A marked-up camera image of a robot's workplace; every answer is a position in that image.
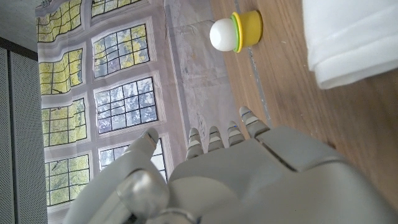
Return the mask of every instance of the curtain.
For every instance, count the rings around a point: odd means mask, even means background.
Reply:
[[[36,10],[49,210],[75,199],[143,130],[167,126],[155,12],[140,0],[52,1]],[[109,16],[118,21],[110,26]],[[167,170],[164,147],[178,135],[161,133],[152,157],[166,181],[173,159],[169,152]]]

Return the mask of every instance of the white towel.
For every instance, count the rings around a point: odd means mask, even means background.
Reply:
[[[303,0],[308,67],[322,89],[398,67],[397,0]]]

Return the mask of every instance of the window pane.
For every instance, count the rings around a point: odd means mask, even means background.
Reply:
[[[51,119],[62,119],[68,117],[68,107],[59,107],[51,109]]]
[[[111,131],[111,118],[98,120],[98,130],[100,134]]]
[[[68,132],[63,131],[60,133],[50,134],[50,146],[68,143]]]
[[[138,93],[143,94],[154,90],[152,86],[152,79],[146,78],[137,82]]]
[[[151,106],[141,109],[141,120],[143,123],[157,120],[155,107]]]
[[[116,50],[106,56],[107,61],[112,61],[113,59],[119,57],[119,52]]]
[[[124,153],[124,147],[119,147],[114,149],[114,159],[121,157],[123,153]]]
[[[95,78],[149,61],[144,24],[107,35],[93,45]]]
[[[101,165],[102,166],[107,166],[112,161],[114,161],[113,151],[112,150],[107,150],[107,151],[102,151],[101,152]]]
[[[120,55],[126,55],[126,54],[131,53],[131,52],[132,52],[131,41],[127,41],[127,42],[119,44],[119,54]]]
[[[44,164],[44,167],[45,167],[45,176],[48,177],[50,175],[49,164],[48,163]]]
[[[50,123],[50,131],[66,131],[68,129],[68,120],[67,119],[59,119],[55,121],[51,121]]]
[[[108,74],[108,65],[104,63],[102,65],[98,65],[94,69],[95,78],[103,77]]]
[[[88,169],[73,171],[69,173],[69,184],[87,184],[90,181]]]
[[[125,42],[131,40],[130,29],[122,30],[118,32],[118,42]]]
[[[50,176],[50,190],[57,190],[68,186],[68,174]]]
[[[115,46],[116,44],[118,44],[118,41],[116,39],[116,34],[111,34],[108,35],[104,38],[105,40],[105,47],[106,48],[110,48],[112,46]]]
[[[68,161],[66,159],[50,163],[50,175],[63,174],[68,172]]]
[[[95,96],[97,98],[98,105],[104,105],[111,102],[111,97],[108,91],[97,93]]]
[[[105,111],[98,115],[98,119],[108,118],[111,116],[111,110]]]
[[[117,70],[120,70],[120,63],[118,58],[108,62],[108,73],[113,73]]]
[[[71,86],[83,82],[81,77],[82,51],[83,49],[72,50],[65,53],[58,62],[39,64],[42,95],[66,93],[69,92]]]
[[[137,26],[131,29],[131,37],[133,39],[146,35],[145,25]]]
[[[106,105],[103,105],[103,106],[99,106],[98,107],[98,112],[104,112],[104,111],[107,111],[107,110],[110,110],[110,109],[111,109],[111,105],[106,104]]]
[[[88,169],[88,156],[79,156],[69,159],[69,171]]]
[[[126,111],[132,111],[138,109],[138,97],[133,96],[124,100],[126,104]]]
[[[126,127],[126,116],[124,114],[112,117],[112,129],[116,130],[119,128]]]
[[[97,111],[108,110],[108,103],[109,101],[112,102],[110,103],[110,122],[109,112],[97,113],[98,132],[101,134],[126,126],[156,121],[157,114],[153,90],[152,78],[146,78],[97,93],[97,105],[99,105]]]
[[[124,101],[123,100],[119,100],[119,101],[116,101],[114,103],[111,103],[111,108],[112,109],[113,108],[118,108],[120,106],[124,106]]]
[[[142,95],[139,95],[139,104],[140,107],[147,107],[155,105],[154,93],[149,92]]]
[[[111,54],[117,53],[117,50],[118,50],[118,46],[113,46],[113,47],[110,47],[110,48],[106,49],[105,52],[106,52],[106,55],[108,55],[107,56],[108,61],[113,59],[113,58],[112,59],[109,59],[109,58],[111,57]]]
[[[81,0],[64,2],[54,13],[36,19],[39,42],[53,42],[59,34],[80,26]]]
[[[130,96],[136,96],[138,95],[137,91],[137,83],[129,83],[126,85],[123,85],[123,91],[124,91],[124,97],[130,97]]]
[[[150,159],[158,170],[164,169],[163,155],[152,156]]]
[[[91,16],[94,17],[138,1],[140,0],[93,0],[91,5]]]
[[[69,188],[65,187],[50,192],[51,205],[69,201]]]
[[[118,107],[118,108],[115,108],[115,109],[112,109],[112,110],[111,110],[112,116],[118,115],[118,114],[123,114],[124,112],[125,112],[124,106],[120,106],[120,107]]]
[[[77,195],[83,190],[86,185],[74,185],[70,187],[70,200],[76,199]]]
[[[139,116],[138,110],[126,113],[126,117],[127,117],[127,126],[133,126],[141,123],[141,118]]]
[[[44,147],[56,146],[87,138],[84,99],[73,101],[69,106],[42,110]]]
[[[149,61],[148,49],[134,52],[134,64],[140,64]]]
[[[46,191],[50,190],[50,177],[45,178],[45,190]]]
[[[123,99],[123,87],[121,87],[121,86],[112,89],[110,91],[110,93],[111,93],[111,101],[112,102]]]
[[[50,192],[47,192],[47,206],[50,205]]]
[[[90,181],[88,155],[64,159],[58,162],[48,162],[45,163],[45,166],[48,167],[46,170],[50,169],[49,172],[51,175],[45,178],[46,191],[48,191],[47,206],[73,200]]]
[[[134,65],[134,56],[132,54],[127,54],[120,57],[120,67],[128,68]]]
[[[147,38],[141,37],[132,41],[132,50],[138,51],[147,48]]]

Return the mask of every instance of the wooden table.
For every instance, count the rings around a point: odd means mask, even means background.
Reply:
[[[234,0],[212,0],[215,19],[236,11]],[[259,10],[261,41],[252,47],[272,125],[290,126],[344,154],[398,209],[398,70],[320,90],[307,68],[300,0],[238,0]],[[246,49],[224,53],[236,106],[266,120]]]

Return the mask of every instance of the gray robotic arm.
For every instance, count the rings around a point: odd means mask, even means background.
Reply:
[[[269,129],[240,109],[250,139],[217,127],[208,153],[190,131],[187,160],[166,184],[147,130],[90,182],[64,223],[398,223],[396,211],[334,149],[293,129]]]

